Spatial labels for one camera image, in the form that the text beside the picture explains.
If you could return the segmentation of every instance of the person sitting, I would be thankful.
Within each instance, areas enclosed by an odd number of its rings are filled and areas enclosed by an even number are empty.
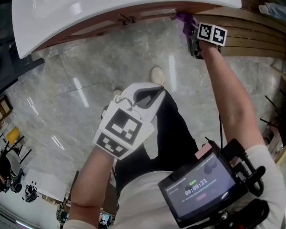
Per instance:
[[[10,188],[10,161],[6,156],[0,159],[0,192],[7,192]]]

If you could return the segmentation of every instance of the gray tile floor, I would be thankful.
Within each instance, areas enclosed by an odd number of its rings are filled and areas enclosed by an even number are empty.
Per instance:
[[[204,61],[188,51],[183,25],[178,21],[136,24],[91,40],[57,45],[35,53],[45,64],[19,78],[7,91],[13,112],[6,121],[7,134],[18,127],[25,149],[32,148],[26,168],[72,182],[93,149],[92,139],[100,114],[113,98],[112,90],[149,80],[154,65],[162,67],[166,88],[184,117],[197,145],[204,137],[219,144],[219,121]],[[270,69],[274,59],[226,57],[250,93],[256,117],[269,119],[276,103],[280,76]],[[266,126],[258,121],[261,131]],[[146,141],[150,157],[157,154],[157,132]]]

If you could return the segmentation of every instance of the display screen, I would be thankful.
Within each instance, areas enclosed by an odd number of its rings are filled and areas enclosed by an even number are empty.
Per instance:
[[[234,185],[233,178],[212,153],[165,191],[176,213],[182,217],[220,196],[224,199]]]

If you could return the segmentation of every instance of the wrist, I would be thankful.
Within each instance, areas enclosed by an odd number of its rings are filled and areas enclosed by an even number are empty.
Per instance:
[[[96,155],[102,157],[103,159],[108,159],[109,161],[114,160],[114,156],[112,156],[111,154],[107,153],[105,150],[103,150],[102,148],[100,148],[97,145],[95,145],[93,151],[94,151],[94,153]]]
[[[218,53],[219,53],[218,49],[216,47],[213,47],[213,46],[203,48],[201,51],[201,55],[205,60],[215,56]]]

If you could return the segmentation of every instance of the white t-shirt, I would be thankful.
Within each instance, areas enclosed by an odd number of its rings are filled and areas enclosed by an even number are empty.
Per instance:
[[[273,162],[265,145],[256,145],[247,151],[255,168],[264,166],[266,173],[262,177],[264,192],[259,199],[268,202],[270,213],[266,220],[256,229],[279,229],[286,206],[286,189],[281,172]],[[115,223],[112,229],[177,229],[179,228],[170,212],[158,183],[171,172],[156,171],[138,177],[121,191]],[[230,210],[239,211],[256,197],[247,193],[230,206]],[[96,229],[94,226],[79,220],[69,220],[64,229]]]

